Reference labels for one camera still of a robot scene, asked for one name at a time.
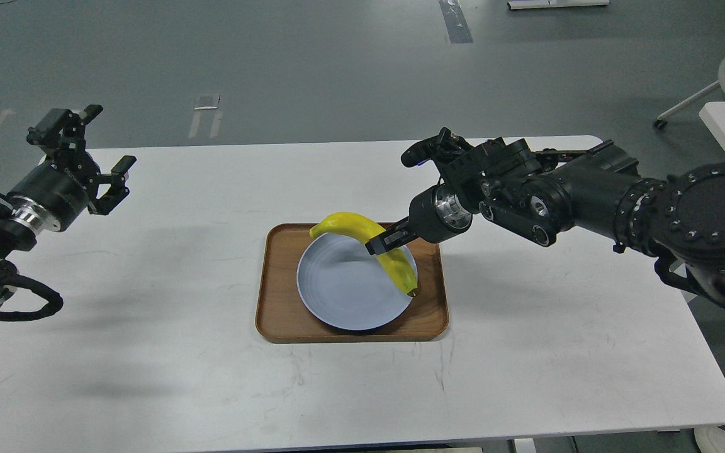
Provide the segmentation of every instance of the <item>shoe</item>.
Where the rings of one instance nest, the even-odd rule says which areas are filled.
[[[701,453],[725,453],[725,431],[720,428],[695,428],[695,442]]]

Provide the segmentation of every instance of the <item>black robotic arm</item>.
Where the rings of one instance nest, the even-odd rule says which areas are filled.
[[[128,194],[127,170],[136,158],[125,155],[110,173],[86,152],[86,125],[103,107],[91,105],[80,114],[52,109],[35,126],[26,141],[40,147],[46,159],[7,195],[0,193],[0,307],[17,288],[28,289],[46,301],[32,312],[1,312],[0,321],[33,321],[52,316],[63,307],[63,298],[46,284],[18,274],[6,256],[13,250],[28,252],[43,230],[63,232],[88,208],[91,214],[107,215]],[[98,187],[109,189],[97,198]]]
[[[615,252],[656,257],[665,284],[725,308],[725,163],[661,181],[641,177],[638,161],[611,141],[586,151],[531,152],[524,140],[472,146],[446,128],[401,160],[406,167],[431,160],[441,181],[366,244],[371,254],[415,238],[449,240],[477,214],[542,247],[577,226],[612,238]],[[687,277],[672,272],[678,260]]]

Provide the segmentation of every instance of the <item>gray floor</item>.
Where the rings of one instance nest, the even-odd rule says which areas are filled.
[[[0,5],[0,191],[41,156],[24,142],[26,127],[49,108],[89,103],[106,108],[89,127],[92,148],[411,140],[448,126],[464,137],[613,138],[652,177],[725,159],[698,106],[665,131],[651,127],[716,80],[725,2],[461,7],[473,43],[449,43],[435,0]],[[199,94],[221,95],[223,117],[216,130],[205,113],[190,137]],[[725,312],[705,301],[693,310],[725,372]],[[696,451],[688,431],[538,447]]]

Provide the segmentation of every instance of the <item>chair leg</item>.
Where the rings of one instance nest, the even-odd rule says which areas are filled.
[[[699,92],[697,92],[696,94],[693,94],[684,101],[681,101],[681,103],[677,103],[675,106],[672,106],[670,107],[670,109],[662,112],[659,116],[656,117],[656,121],[653,122],[653,126],[656,127],[656,129],[663,129],[665,126],[667,126],[667,118],[670,118],[676,113],[683,111],[683,109],[687,108],[687,106],[690,106],[690,104],[695,103],[697,100],[710,94],[710,92],[713,92],[719,87],[720,82],[714,81],[705,88],[700,89]]]

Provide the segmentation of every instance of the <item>brown tray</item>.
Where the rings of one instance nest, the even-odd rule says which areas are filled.
[[[398,318],[365,332],[337,329],[315,318],[298,295],[296,270],[312,242],[314,223],[285,223],[267,234],[256,330],[271,342],[428,341],[449,323],[441,253],[437,244],[408,244],[418,267],[419,294]]]

